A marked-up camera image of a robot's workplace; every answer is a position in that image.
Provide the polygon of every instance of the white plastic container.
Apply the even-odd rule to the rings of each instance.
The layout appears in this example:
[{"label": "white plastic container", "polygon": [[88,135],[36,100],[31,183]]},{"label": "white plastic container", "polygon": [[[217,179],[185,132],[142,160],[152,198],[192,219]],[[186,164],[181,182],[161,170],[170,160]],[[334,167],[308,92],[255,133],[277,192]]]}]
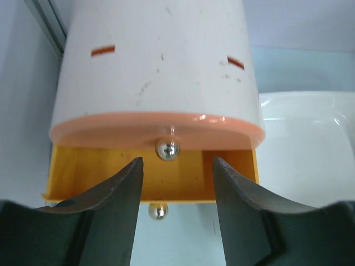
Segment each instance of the white plastic container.
[{"label": "white plastic container", "polygon": [[76,0],[57,145],[242,150],[264,139],[242,0]]}]

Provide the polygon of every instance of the orange mark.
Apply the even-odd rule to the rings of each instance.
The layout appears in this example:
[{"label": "orange mark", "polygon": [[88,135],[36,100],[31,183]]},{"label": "orange mark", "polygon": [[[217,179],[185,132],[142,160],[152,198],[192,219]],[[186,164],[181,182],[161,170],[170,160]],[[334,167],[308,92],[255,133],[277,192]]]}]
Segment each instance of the orange mark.
[{"label": "orange mark", "polygon": [[227,57],[227,59],[228,59],[229,64],[236,65],[237,67],[244,70],[244,64],[242,62],[238,61],[237,59],[231,58],[231,57]]},{"label": "orange mark", "polygon": [[94,57],[95,55],[99,55],[99,54],[114,53],[115,48],[116,47],[114,45],[110,45],[110,46],[93,49],[91,51],[91,56]]}]

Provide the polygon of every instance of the silver knob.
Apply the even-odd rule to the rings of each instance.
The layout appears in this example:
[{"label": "silver knob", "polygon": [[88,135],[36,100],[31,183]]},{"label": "silver knob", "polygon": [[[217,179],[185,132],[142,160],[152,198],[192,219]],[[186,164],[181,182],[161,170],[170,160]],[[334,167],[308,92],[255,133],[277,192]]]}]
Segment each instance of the silver knob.
[{"label": "silver knob", "polygon": [[162,160],[172,161],[178,157],[180,147],[174,140],[161,140],[156,144],[155,151]]},{"label": "silver knob", "polygon": [[159,221],[168,215],[169,209],[166,203],[152,203],[149,204],[148,213],[150,218]]}]

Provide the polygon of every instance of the curved white surface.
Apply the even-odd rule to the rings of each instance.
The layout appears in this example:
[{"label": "curved white surface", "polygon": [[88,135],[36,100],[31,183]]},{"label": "curved white surface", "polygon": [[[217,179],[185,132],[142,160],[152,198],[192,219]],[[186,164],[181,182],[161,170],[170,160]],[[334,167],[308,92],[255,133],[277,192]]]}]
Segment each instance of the curved white surface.
[{"label": "curved white surface", "polygon": [[355,93],[270,93],[260,102],[260,184],[314,207],[355,200]]}]

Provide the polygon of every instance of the white tray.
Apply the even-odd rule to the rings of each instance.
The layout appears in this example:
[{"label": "white tray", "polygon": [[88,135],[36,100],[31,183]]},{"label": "white tray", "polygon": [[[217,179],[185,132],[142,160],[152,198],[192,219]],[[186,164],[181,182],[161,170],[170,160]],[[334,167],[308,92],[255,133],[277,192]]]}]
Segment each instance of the white tray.
[{"label": "white tray", "polygon": [[270,93],[260,102],[260,184],[314,207],[355,200],[355,93]]}]

